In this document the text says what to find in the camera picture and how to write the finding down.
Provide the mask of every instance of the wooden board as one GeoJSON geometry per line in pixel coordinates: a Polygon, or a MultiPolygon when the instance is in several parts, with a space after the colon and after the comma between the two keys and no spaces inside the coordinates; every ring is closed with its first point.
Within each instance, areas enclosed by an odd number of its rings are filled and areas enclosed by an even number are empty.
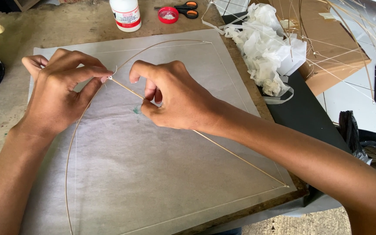
{"type": "MultiPolygon", "coordinates": [[[[201,16],[208,2],[206,0],[197,0],[197,2],[199,3],[197,11],[201,16]]],[[[153,10],[157,6],[183,3],[185,0],[139,0],[142,27],[132,33],[125,33],[117,28],[107,0],[84,0],[60,6],[47,4],[23,13],[0,13],[0,24],[5,27],[5,32],[0,34],[0,60],[6,66],[6,74],[0,84],[0,150],[6,133],[21,119],[27,108],[30,75],[21,64],[21,58],[32,55],[34,47],[50,48],[209,29],[201,23],[200,18],[191,20],[180,17],[177,23],[162,24],[158,20],[157,12],[153,10]]],[[[214,5],[204,16],[204,20],[214,25],[223,25],[223,20],[214,5]]],[[[225,37],[222,37],[222,40],[261,117],[273,121],[256,85],[249,78],[247,67],[235,43],[225,37]]],[[[293,174],[290,175],[297,191],[198,225],[179,234],[200,232],[305,196],[308,193],[305,183],[293,174]]]]}

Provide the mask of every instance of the forearm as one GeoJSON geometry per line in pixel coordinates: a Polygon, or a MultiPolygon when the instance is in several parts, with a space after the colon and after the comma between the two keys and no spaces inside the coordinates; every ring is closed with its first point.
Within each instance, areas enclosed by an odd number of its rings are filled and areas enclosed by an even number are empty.
{"type": "Polygon", "coordinates": [[[376,171],[373,168],[310,136],[229,104],[223,106],[224,118],[213,134],[230,138],[276,161],[344,206],[376,210],[376,171]]]}
{"type": "Polygon", "coordinates": [[[0,234],[18,234],[31,186],[53,138],[11,129],[0,153],[0,234]]]}

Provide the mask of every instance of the left hand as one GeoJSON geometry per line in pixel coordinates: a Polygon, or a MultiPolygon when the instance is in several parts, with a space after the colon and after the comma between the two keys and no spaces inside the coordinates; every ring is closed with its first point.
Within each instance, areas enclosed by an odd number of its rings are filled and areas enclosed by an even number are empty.
{"type": "Polygon", "coordinates": [[[22,62],[34,79],[34,89],[23,118],[14,128],[34,136],[54,138],[65,130],[81,117],[105,79],[113,74],[98,59],[65,49],[57,49],[49,61],[38,55],[22,62]],[[90,78],[81,92],[73,91],[79,82],[90,78]]]}

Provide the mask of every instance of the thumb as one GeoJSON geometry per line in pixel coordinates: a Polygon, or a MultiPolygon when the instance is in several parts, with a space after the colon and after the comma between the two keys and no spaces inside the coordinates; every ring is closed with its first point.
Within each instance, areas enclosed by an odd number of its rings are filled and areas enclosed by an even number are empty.
{"type": "Polygon", "coordinates": [[[151,103],[148,99],[143,100],[143,104],[140,107],[140,110],[142,113],[148,117],[150,120],[152,120],[156,125],[159,126],[158,123],[158,114],[159,114],[159,107],[151,103]]]}
{"type": "Polygon", "coordinates": [[[88,105],[88,103],[91,101],[91,99],[94,97],[94,95],[98,92],[98,90],[102,86],[100,77],[94,77],[92,78],[79,92],[79,101],[84,103],[85,105],[88,105]]]}

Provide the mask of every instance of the white glue bottle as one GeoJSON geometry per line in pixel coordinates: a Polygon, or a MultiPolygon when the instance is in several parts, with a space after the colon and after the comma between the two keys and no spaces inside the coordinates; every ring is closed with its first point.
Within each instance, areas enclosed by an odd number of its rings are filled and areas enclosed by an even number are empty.
{"type": "Polygon", "coordinates": [[[134,32],[142,26],[137,0],[109,0],[117,27],[124,32],[134,32]]]}

